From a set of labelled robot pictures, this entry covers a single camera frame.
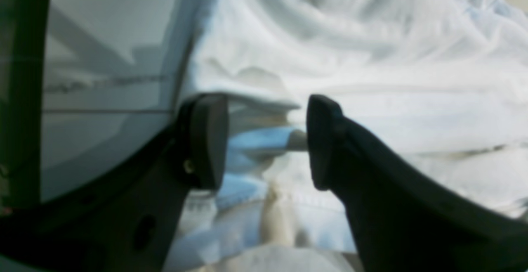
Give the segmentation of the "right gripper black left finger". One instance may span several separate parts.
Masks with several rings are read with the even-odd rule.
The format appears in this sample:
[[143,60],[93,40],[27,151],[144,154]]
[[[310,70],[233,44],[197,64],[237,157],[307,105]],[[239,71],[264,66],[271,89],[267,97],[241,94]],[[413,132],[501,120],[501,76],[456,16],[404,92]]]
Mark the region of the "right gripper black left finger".
[[188,98],[177,120],[89,184],[1,219],[1,255],[42,272],[159,272],[191,189],[222,185],[228,97]]

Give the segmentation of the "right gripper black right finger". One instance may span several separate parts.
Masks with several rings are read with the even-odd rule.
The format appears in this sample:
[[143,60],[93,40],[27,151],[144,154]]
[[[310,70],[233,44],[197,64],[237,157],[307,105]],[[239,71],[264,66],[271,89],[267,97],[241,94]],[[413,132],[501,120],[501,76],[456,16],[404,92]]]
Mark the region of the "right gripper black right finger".
[[526,223],[422,175],[324,95],[306,129],[314,186],[344,205],[366,272],[526,272]]

